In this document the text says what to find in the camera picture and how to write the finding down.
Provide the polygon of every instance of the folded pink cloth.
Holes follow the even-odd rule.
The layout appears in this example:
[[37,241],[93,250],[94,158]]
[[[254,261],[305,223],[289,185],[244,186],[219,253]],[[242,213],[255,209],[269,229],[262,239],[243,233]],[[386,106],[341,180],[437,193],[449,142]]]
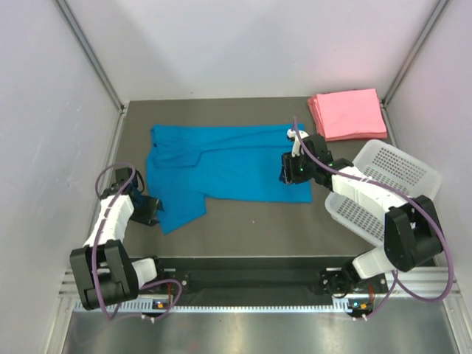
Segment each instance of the folded pink cloth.
[[317,94],[308,99],[308,106],[318,133],[329,142],[387,137],[374,88]]

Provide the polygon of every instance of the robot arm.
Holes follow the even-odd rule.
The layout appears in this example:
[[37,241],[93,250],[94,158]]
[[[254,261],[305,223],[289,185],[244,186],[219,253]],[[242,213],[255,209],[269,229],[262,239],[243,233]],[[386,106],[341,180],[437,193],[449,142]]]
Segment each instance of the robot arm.
[[128,168],[115,172],[118,182],[101,195],[99,218],[90,237],[82,248],[73,250],[69,257],[80,301],[87,310],[100,306],[91,273],[91,250],[96,237],[99,237],[98,231],[103,219],[106,219],[106,222],[98,242],[97,264],[105,305],[137,298],[139,289],[157,277],[154,259],[145,258],[131,262],[122,242],[130,219],[148,226],[158,223],[156,211],[162,208],[160,200],[143,196],[137,189],[135,179],[125,188],[114,205],[109,207],[111,199],[130,174],[131,170]]
[[[289,130],[287,135],[294,141],[294,146],[290,153],[282,155],[281,181],[292,184],[313,178],[317,184],[348,197],[384,221],[384,245],[357,256],[342,269],[346,281],[352,286],[395,269],[410,271],[443,251],[438,236],[420,213],[394,193],[365,183],[370,177],[351,162],[334,160],[322,136],[301,134],[303,142],[319,161],[340,172],[358,176],[360,181],[327,172],[303,153],[294,131]],[[414,201],[440,225],[429,198],[421,195]]]

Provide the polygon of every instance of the blue fabric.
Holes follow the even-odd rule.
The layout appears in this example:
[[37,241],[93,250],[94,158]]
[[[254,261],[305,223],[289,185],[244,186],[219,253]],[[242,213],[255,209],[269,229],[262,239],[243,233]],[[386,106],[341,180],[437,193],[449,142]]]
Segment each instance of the blue fabric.
[[281,155],[291,150],[291,125],[151,129],[147,188],[160,198],[167,234],[207,212],[207,196],[240,201],[310,203],[310,184],[279,181]]

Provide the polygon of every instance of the plastic basket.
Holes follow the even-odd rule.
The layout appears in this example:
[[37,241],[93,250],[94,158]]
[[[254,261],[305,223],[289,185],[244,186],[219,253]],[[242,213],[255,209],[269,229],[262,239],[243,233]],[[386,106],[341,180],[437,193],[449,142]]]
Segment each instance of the plastic basket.
[[[380,140],[368,141],[353,163],[365,175],[411,197],[425,195],[433,199],[441,185],[441,176],[436,170]],[[334,192],[324,205],[334,220],[367,242],[374,246],[384,244],[384,220],[378,220],[349,198]]]

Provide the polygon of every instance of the white backdrop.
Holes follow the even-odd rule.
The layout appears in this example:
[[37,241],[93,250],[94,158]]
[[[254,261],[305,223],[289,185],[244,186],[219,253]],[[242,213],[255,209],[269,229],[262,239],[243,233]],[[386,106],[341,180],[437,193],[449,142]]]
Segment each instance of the white backdrop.
[[435,204],[472,313],[472,1],[451,1],[388,108],[400,147],[442,174]]
[[122,100],[384,96],[436,0],[69,0]]
[[53,1],[0,1],[0,48],[0,353],[39,353],[118,114]]

